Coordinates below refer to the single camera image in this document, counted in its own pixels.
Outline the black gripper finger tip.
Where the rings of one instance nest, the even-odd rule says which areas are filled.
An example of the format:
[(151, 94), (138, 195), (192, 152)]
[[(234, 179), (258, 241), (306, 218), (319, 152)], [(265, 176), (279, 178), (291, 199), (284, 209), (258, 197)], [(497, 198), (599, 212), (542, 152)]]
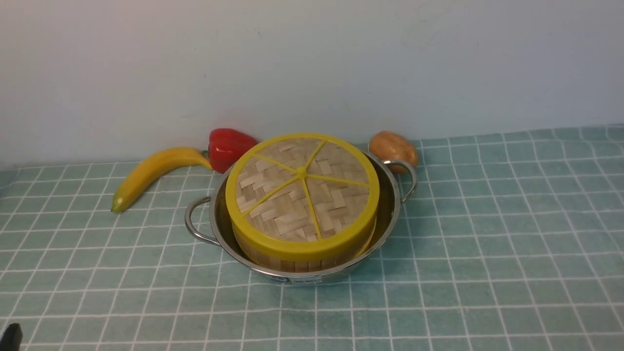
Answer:
[(21, 325), (9, 324), (1, 336), (0, 351), (20, 351), (22, 338)]

